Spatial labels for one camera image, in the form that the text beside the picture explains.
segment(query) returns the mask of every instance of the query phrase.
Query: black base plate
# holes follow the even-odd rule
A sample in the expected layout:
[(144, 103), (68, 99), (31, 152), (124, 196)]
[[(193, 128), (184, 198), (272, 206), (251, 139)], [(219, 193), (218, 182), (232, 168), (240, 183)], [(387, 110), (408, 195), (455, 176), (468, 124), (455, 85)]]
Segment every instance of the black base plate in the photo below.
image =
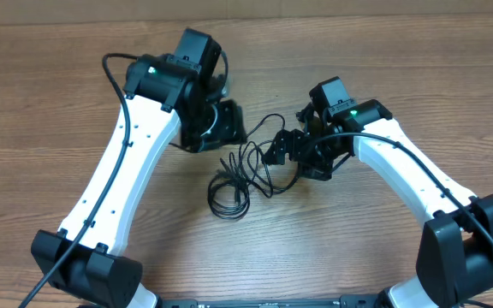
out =
[(258, 299), (197, 301), (164, 299), (160, 308), (372, 308), (376, 294), (342, 295), (333, 299)]

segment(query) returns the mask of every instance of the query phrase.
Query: white plastic housing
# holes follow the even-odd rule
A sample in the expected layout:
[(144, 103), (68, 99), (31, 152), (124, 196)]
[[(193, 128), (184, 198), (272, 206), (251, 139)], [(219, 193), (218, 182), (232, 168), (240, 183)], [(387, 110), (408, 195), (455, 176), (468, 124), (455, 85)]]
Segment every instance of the white plastic housing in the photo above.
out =
[(427, 296), (417, 276), (394, 285), (389, 290), (389, 299), (395, 308), (438, 308)]
[(142, 284), (138, 285), (136, 293), (128, 303), (127, 308), (155, 308), (157, 305), (157, 296), (148, 291)]
[[(475, 194), (445, 175), (408, 139), (395, 119), (381, 119), (367, 124), (363, 133), (372, 133), (401, 142), (419, 157), (464, 206), (471, 203), (469, 197)], [(400, 149), (366, 137), (354, 137), (353, 147), (359, 160), (376, 170), (399, 195), (416, 217), (420, 227), (423, 227), (426, 221), (433, 219), (433, 214), (438, 210), (449, 213), (458, 209), (448, 198), (442, 196), (441, 190), (424, 170)]]
[[(119, 173), (94, 218), (94, 227), (89, 228), (80, 241), (81, 245), (89, 248), (95, 248), (98, 243), (106, 244), (107, 253), (113, 256), (121, 256), (125, 251), (136, 206), (157, 161), (180, 127), (180, 118), (176, 112), (162, 111), (158, 102), (136, 96), (127, 103), (132, 146), (128, 148)], [(77, 236), (110, 177), (121, 151), (124, 126), (121, 110), (116, 129), (89, 185), (59, 227), (59, 230), (68, 230), (68, 240), (74, 240)]]

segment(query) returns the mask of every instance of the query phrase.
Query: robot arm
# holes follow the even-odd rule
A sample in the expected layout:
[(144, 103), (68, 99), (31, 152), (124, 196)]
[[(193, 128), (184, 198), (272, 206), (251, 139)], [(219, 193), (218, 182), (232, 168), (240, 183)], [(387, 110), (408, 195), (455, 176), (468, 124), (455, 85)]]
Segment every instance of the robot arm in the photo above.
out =
[[(264, 159), (284, 164), (285, 154), (289, 154), (299, 162), (300, 176), (327, 181), (335, 168), (333, 160), (354, 154), (399, 195), (423, 234), (418, 275), (386, 290), (387, 305), (450, 307), (493, 288), (493, 246), (465, 212), (493, 239), (493, 195), (478, 198), (446, 176), (408, 139), (383, 105), (376, 100), (357, 104), (339, 78), (320, 83), (310, 97), (312, 102), (297, 114), (305, 124), (304, 131), (277, 133)], [(462, 239), (463, 230), (472, 234), (470, 239)]]
[[(212, 74), (221, 54), (226, 74), (216, 79)], [(123, 109), (77, 205), (56, 234), (40, 230), (33, 240), (32, 255), (44, 275), (53, 273), (46, 276), (53, 287), (110, 308), (155, 307), (157, 297), (140, 284), (142, 265), (122, 256), (134, 212), (158, 159), (179, 131), (182, 147), (190, 152), (246, 141), (241, 108), (233, 100), (220, 102), (227, 65), (218, 43), (187, 29), (174, 55), (143, 55), (129, 66), (123, 91), (131, 133), (110, 190), (94, 212), (95, 201), (122, 152), (127, 125)], [(94, 213), (90, 228), (78, 238), (86, 218)], [(79, 245), (72, 245), (77, 240)]]
[[(95, 249), (99, 243), (107, 253), (120, 257), (128, 243), (128, 233), (136, 207), (146, 189), (157, 161), (169, 142), (180, 130), (180, 117), (175, 110), (161, 110), (161, 103), (141, 96), (127, 101), (130, 120), (130, 148), (121, 169), (100, 206), (94, 225), (80, 244)], [(66, 239), (74, 240), (94, 202), (102, 192), (122, 146), (124, 117), (121, 111), (116, 129), (85, 192), (62, 221), (58, 230), (66, 230)]]
[[(216, 104), (220, 97), (213, 95), (222, 92), (225, 83), (225, 78), (221, 81), (211, 77), (220, 52), (210, 36), (188, 29), (174, 55), (144, 55), (131, 64), (123, 88), (132, 126), (130, 148), (91, 227), (71, 257), (50, 277), (53, 287), (110, 308), (158, 305), (157, 297), (140, 284), (141, 264), (122, 254), (151, 173), (179, 131), (182, 145), (192, 152), (247, 139), (241, 108), (233, 101)], [(300, 163), (300, 176), (327, 181), (333, 160), (344, 153), (354, 154), (389, 183), (423, 226), (418, 275), (385, 291), (380, 306), (451, 306), (492, 288), (492, 247), (404, 151), (358, 134), (327, 138), (317, 142), (314, 151), (305, 148), (317, 138), (339, 133), (370, 133), (399, 141), (484, 222), (492, 237), (493, 196), (476, 198), (452, 181), (416, 148), (378, 101), (356, 104), (337, 77), (319, 84), (310, 96), (312, 103), (298, 114), (306, 131), (279, 132), (264, 161), (284, 163), (288, 153), (291, 160)], [(124, 125), (121, 113), (91, 182), (58, 233), (39, 231), (36, 235), (32, 255), (44, 274), (69, 249), (91, 213), (122, 147)], [(462, 240), (462, 228), (473, 233), (471, 239)]]
[[(401, 142), (430, 169), (440, 182), (445, 183), (450, 192), (463, 205), (471, 204), (470, 198), (475, 194), (446, 176), (408, 139), (396, 119), (380, 119), (366, 124), (362, 132)], [(405, 152), (390, 144), (366, 137), (354, 137), (353, 149), (359, 160), (372, 167), (399, 195), (416, 217), (420, 227), (433, 219), (438, 211), (450, 213), (458, 210)]]

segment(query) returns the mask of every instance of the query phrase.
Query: wooden table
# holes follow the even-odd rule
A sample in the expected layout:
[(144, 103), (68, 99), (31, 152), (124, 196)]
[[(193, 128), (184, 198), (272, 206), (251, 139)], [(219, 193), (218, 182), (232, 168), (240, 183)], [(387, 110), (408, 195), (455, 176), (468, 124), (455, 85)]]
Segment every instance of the wooden table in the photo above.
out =
[[(309, 90), (339, 75), (358, 100), (391, 110), (448, 175), (493, 193), (493, 15), (0, 27), (0, 307), (17, 306), (41, 277), (33, 236), (56, 231), (107, 145), (119, 105), (101, 56), (171, 52), (186, 26), (227, 51), (247, 129), (270, 112), (298, 127)], [(121, 84), (126, 65), (110, 64)], [(356, 159), (332, 181), (301, 180), (272, 199), (253, 192), (239, 222), (215, 218), (206, 186), (231, 150), (163, 154), (126, 252), (144, 264), (148, 288), (168, 299), (324, 298), (415, 275), (419, 226)], [(284, 182), (294, 165), (272, 170)], [(493, 304), (493, 289), (478, 298)], [(79, 302), (45, 287), (31, 307)]]

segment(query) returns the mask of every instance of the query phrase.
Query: black mounting bracket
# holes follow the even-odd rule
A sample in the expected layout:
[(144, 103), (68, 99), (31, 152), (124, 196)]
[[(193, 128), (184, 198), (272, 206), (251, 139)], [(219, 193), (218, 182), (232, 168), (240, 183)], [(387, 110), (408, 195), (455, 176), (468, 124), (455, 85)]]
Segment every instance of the black mounting bracket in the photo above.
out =
[(158, 308), (387, 308), (380, 305), (380, 295), (342, 295), (333, 299), (256, 299), (197, 301), (162, 299)]
[(312, 101), (296, 114), (304, 130), (279, 131), (264, 154), (264, 161), (284, 164), (288, 154), (291, 161), (299, 163), (300, 177), (328, 181), (332, 178), (334, 160), (345, 153), (354, 155), (353, 138), (336, 137), (310, 144), (333, 133), (361, 132), (366, 124), (390, 120), (393, 115), (376, 99), (357, 104), (339, 77), (319, 83), (309, 95)]
[(140, 95), (160, 102), (163, 111), (175, 110), (181, 145), (192, 152), (244, 143), (241, 107), (233, 100), (219, 104), (226, 78), (212, 74), (221, 54), (210, 35), (186, 29), (174, 55), (143, 55), (131, 63), (123, 91), (129, 99)]
[[(49, 272), (71, 245), (65, 232), (39, 230), (32, 255), (43, 274)], [(126, 308), (142, 278), (142, 264), (125, 257), (107, 255), (107, 246), (90, 249), (77, 245), (65, 263), (50, 277), (52, 287), (108, 308)]]
[[(493, 238), (493, 194), (473, 198), (467, 209)], [(460, 228), (471, 238), (462, 240)], [(437, 212), (424, 225), (416, 272), (430, 299), (451, 307), (493, 288), (493, 248), (460, 210)]]

